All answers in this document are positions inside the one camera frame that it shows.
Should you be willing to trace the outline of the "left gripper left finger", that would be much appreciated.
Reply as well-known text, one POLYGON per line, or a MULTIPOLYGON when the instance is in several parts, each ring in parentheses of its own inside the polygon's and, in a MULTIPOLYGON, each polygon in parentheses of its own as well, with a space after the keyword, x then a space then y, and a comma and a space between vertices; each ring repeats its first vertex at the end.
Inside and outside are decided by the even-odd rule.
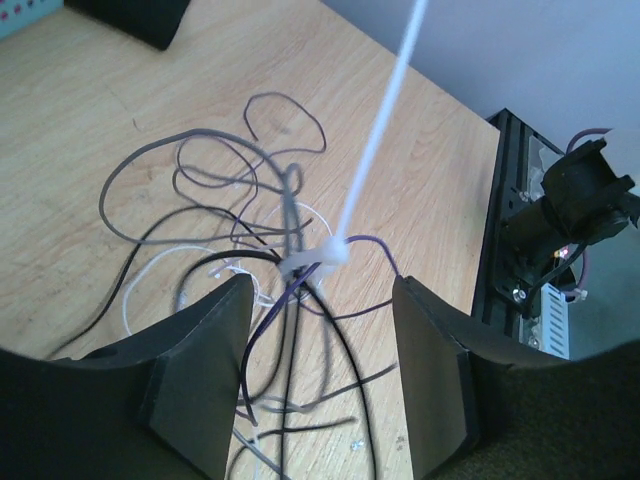
POLYGON ((78 359, 1 354, 5 479, 221 479, 252 316, 237 275, 78 359))

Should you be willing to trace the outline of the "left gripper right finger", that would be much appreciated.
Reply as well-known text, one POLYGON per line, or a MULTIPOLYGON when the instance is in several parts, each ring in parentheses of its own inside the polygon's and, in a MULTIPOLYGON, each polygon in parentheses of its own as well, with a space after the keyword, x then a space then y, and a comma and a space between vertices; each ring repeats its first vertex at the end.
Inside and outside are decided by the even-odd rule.
POLYGON ((639 345, 565 360, 397 277, 393 318, 417 479, 635 479, 639 345))

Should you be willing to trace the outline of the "clear zip tie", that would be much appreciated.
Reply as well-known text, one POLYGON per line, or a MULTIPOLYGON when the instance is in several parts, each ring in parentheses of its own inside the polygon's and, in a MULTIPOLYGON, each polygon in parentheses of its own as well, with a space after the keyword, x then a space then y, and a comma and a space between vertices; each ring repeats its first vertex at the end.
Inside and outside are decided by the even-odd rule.
POLYGON ((389 82, 376 114, 366 146, 353 176, 334 235, 328 237, 319 247, 296 252, 285 258, 279 266, 281 275, 284 278, 301 267, 311 266, 316 263, 328 267, 337 267, 348 262, 349 248, 347 246, 346 236, 367 177, 402 90, 405 76, 409 68, 410 60, 412 58, 428 6, 429 1, 427 0, 418 0, 413 4, 411 15, 407 22, 399 51, 397 53, 394 68, 390 75, 389 82))

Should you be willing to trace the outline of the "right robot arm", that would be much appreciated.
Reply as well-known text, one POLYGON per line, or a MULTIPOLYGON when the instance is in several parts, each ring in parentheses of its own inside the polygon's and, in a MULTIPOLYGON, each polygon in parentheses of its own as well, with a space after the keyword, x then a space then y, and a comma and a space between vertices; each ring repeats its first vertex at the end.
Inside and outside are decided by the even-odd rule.
POLYGON ((566 154, 544 174, 543 195, 501 221, 499 253, 511 274, 533 284, 560 248, 594 245, 638 225, 636 182, 614 171, 607 146, 602 137, 566 154))

